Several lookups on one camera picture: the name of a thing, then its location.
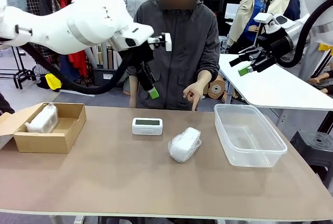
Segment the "container rim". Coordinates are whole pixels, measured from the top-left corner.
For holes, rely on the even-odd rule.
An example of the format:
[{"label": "container rim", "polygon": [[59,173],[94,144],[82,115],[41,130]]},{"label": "container rim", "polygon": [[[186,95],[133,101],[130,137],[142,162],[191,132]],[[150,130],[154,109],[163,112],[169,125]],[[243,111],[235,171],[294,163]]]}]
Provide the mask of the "container rim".
[{"label": "container rim", "polygon": [[240,153],[265,153],[265,154],[279,154],[279,155],[282,155],[282,154],[286,154],[287,151],[288,151],[288,147],[287,145],[285,144],[285,142],[282,140],[281,136],[277,133],[277,131],[273,128],[273,126],[269,123],[269,121],[265,118],[265,116],[254,106],[250,106],[250,105],[246,105],[246,106],[235,106],[233,104],[216,104],[214,106],[214,112],[215,112],[215,116],[217,115],[218,118],[218,122],[221,124],[221,127],[223,128],[223,131],[224,133],[226,133],[224,127],[223,127],[223,124],[221,122],[221,119],[220,119],[220,116],[218,115],[217,113],[217,108],[226,108],[226,107],[242,107],[242,108],[247,108],[247,109],[250,109],[250,110],[253,110],[257,115],[258,117],[263,121],[263,123],[266,125],[267,129],[272,132],[272,134],[274,135],[274,137],[276,138],[276,140],[278,141],[279,145],[281,146],[282,150],[254,150],[254,149],[241,149],[239,147],[236,147],[229,139],[229,137],[227,138],[227,143],[229,144],[230,148],[232,148],[233,150],[237,151],[237,152],[240,152]]}]

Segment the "display screen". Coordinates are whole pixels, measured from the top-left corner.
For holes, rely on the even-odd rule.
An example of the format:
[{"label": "display screen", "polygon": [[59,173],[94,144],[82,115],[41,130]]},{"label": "display screen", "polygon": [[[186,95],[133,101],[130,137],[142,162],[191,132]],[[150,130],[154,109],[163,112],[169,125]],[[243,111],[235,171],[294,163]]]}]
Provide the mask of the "display screen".
[{"label": "display screen", "polygon": [[160,121],[158,121],[158,120],[136,120],[135,124],[136,125],[154,125],[154,126],[158,126],[158,125],[160,125]]}]

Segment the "navy shirt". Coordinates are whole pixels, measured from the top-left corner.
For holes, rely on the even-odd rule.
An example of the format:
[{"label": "navy shirt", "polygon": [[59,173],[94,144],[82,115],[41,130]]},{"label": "navy shirt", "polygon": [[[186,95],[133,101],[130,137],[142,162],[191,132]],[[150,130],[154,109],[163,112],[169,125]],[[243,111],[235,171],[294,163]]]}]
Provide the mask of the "navy shirt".
[{"label": "navy shirt", "polygon": [[259,26],[259,23],[254,21],[254,18],[261,12],[261,10],[263,8],[264,8],[264,3],[261,0],[254,0],[253,14],[252,14],[248,24],[246,25],[241,37],[246,38],[251,42],[254,42],[257,33],[249,32],[249,26],[251,26],[251,25]]},{"label": "navy shirt", "polygon": [[289,5],[283,15],[289,20],[299,20],[301,18],[300,0],[290,0]]}]

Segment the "box flap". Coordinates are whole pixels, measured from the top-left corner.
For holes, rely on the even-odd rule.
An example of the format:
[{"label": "box flap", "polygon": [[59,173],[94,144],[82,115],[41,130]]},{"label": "box flap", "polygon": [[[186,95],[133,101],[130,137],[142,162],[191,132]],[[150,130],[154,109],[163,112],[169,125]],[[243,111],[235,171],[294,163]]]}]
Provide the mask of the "box flap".
[{"label": "box flap", "polygon": [[12,115],[5,113],[0,116],[0,136],[13,135],[41,105],[42,103],[36,104]]}]

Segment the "open cardboard box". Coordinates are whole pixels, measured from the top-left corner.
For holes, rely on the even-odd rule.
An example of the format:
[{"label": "open cardboard box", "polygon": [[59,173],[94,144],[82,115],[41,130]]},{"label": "open cardboard box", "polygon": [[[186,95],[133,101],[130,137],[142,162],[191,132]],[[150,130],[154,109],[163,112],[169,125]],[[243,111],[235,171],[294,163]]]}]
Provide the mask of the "open cardboard box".
[{"label": "open cardboard box", "polygon": [[14,135],[19,152],[68,154],[86,121],[84,104],[53,103],[58,108],[59,118],[53,132],[28,133],[25,123],[30,123],[48,104],[41,103],[13,115],[2,115],[0,136]]}]

